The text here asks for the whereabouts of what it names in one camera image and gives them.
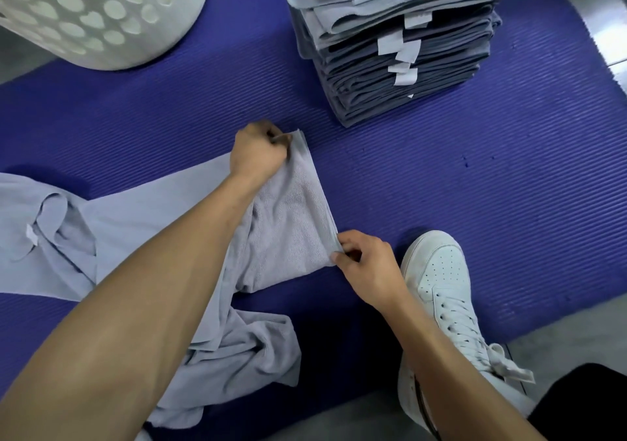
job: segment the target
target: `person's left arm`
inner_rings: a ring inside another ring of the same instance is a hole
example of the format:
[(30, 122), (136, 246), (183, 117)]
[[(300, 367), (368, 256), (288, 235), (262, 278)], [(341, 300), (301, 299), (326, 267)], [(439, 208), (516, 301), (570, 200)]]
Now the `person's left arm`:
[(290, 137), (269, 121), (239, 131), (224, 182), (130, 255), (35, 352), (0, 402), (0, 440), (134, 439), (183, 359), (235, 228), (286, 159)]

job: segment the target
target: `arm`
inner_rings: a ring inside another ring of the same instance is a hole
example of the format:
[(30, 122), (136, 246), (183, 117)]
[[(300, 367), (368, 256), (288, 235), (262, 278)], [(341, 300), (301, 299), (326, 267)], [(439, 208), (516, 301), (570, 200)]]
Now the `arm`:
[(407, 289), (389, 244), (359, 231), (338, 238), (334, 254), (357, 295), (388, 322), (401, 343), (443, 439), (542, 440), (442, 333)]
[(268, 121), (239, 131), (231, 174), (138, 248), (41, 345), (0, 402), (0, 440), (131, 440), (166, 390), (235, 228), (286, 159)]

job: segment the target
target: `yoga mat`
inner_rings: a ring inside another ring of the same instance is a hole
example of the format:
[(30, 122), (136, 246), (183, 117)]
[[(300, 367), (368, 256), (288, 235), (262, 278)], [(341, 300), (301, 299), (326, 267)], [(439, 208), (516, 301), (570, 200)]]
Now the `yoga mat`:
[[(56, 61), (0, 87), (0, 170), (95, 198), (230, 151), (270, 118), (307, 136), (341, 230), (402, 256), (424, 228), (466, 253), (489, 341), (627, 291), (627, 99), (567, 0), (503, 0), (492, 56), (466, 84), (351, 129), (298, 57), (285, 0), (208, 0), (140, 69)], [(156, 440), (264, 437), (396, 378), (399, 348), (335, 268), (236, 297), (289, 315), (297, 388), (271, 385)], [(72, 305), (0, 295), (0, 393)]]

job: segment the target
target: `black pants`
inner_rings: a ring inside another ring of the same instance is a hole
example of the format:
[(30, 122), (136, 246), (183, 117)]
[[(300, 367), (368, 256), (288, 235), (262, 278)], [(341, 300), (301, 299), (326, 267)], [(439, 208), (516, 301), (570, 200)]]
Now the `black pants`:
[(553, 384), (529, 422), (549, 441), (604, 440), (624, 436), (626, 417), (627, 376), (587, 363)]

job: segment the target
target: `person's right arm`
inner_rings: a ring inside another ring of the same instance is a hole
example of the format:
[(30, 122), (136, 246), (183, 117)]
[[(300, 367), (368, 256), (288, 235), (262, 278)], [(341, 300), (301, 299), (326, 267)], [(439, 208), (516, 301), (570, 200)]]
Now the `person's right arm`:
[(445, 440), (542, 440), (472, 366), (407, 289), (390, 245), (351, 230), (338, 235), (356, 260), (333, 261), (359, 297), (380, 311), (401, 343)]

